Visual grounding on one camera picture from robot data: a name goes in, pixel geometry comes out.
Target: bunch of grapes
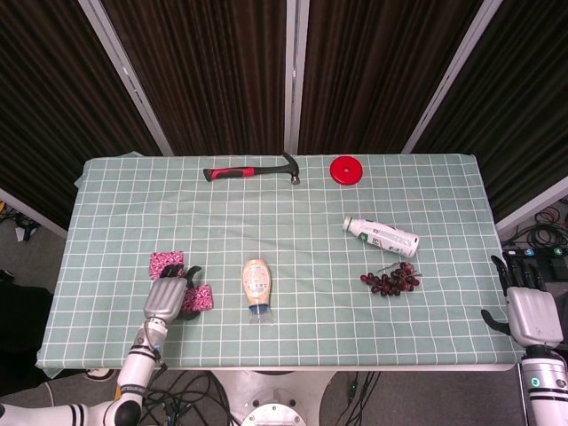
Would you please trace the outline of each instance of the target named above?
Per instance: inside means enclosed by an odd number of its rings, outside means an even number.
[[[381,272],[387,272],[392,269],[390,275]],[[414,287],[420,284],[416,278],[420,276],[416,272],[414,266],[408,262],[400,262],[400,264],[393,264],[388,268],[378,271],[376,275],[372,272],[367,275],[361,275],[361,281],[371,286],[373,293],[381,293],[381,296],[400,296],[402,291],[414,291]]]

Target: metal frame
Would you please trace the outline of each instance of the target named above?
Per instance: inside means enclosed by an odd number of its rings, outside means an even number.
[[[79,0],[79,5],[81,5],[83,12],[95,30],[106,54],[113,63],[116,73],[132,98],[132,102],[134,102],[156,145],[160,148],[163,155],[174,155],[170,143],[162,130],[162,126],[134,72],[128,55],[114,31],[113,24],[108,18],[105,8],[99,0]]]
[[[485,29],[489,25],[489,22],[493,19],[493,16],[499,9],[499,6],[501,6],[502,1],[503,0],[485,0],[483,4],[481,4],[481,7],[479,7],[476,17],[473,21],[471,21],[471,25],[469,25],[468,31],[461,40],[460,46],[455,52],[450,65],[447,67],[446,73],[442,77],[442,80],[434,92],[430,103],[426,106],[426,109],[422,113],[422,117],[416,124],[410,138],[408,138],[405,147],[402,148],[402,154],[412,153],[414,147],[418,143],[418,140],[420,140],[420,136],[428,127],[428,124],[436,111],[438,111],[440,104],[446,97],[446,94],[449,92],[452,84],[454,84],[455,78],[458,76],[460,71],[462,71],[463,65],[468,60],[473,48],[481,38],[481,35],[485,32]]]
[[[52,222],[50,219],[48,219],[41,213],[38,213],[37,211],[29,207],[27,204],[18,200],[16,197],[6,192],[2,188],[0,188],[0,200],[5,201],[5,203],[10,207],[15,208],[20,213],[23,213],[30,219],[35,220],[41,226],[45,226],[47,229],[49,229],[53,233],[56,233],[58,236],[67,238],[67,231],[65,229]]]
[[[503,236],[507,231],[525,221],[535,213],[548,207],[550,204],[560,200],[568,195],[568,177],[565,177],[559,182],[556,182],[549,189],[540,193],[525,205],[519,207],[513,213],[497,222],[495,228],[500,236]]]
[[[310,0],[287,0],[284,151],[298,152]]]

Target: hammer head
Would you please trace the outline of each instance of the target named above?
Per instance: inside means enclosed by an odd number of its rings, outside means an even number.
[[[284,158],[288,160],[288,166],[285,167],[286,172],[292,175],[292,185],[298,185],[300,183],[300,177],[298,176],[300,174],[300,168],[298,167],[298,163],[294,160],[294,158],[292,158],[292,155],[288,153],[284,153],[283,155]]]

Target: squeeze bottle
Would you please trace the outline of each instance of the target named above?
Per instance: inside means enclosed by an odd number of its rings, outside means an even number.
[[[371,222],[366,219],[353,219],[353,217],[345,218],[343,230],[361,238],[368,244],[399,253],[405,257],[414,256],[420,240],[418,235],[406,233],[394,226]]]

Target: mayonnaise bottle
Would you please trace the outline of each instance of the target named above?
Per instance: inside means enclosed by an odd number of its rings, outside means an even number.
[[[364,242],[373,244],[405,257],[412,257],[418,249],[420,237],[413,233],[406,233],[394,226],[371,222],[366,219],[353,219],[346,217],[343,221],[343,230],[351,232]]]
[[[249,260],[242,268],[242,288],[248,299],[251,324],[272,323],[270,311],[271,276],[263,259]]]

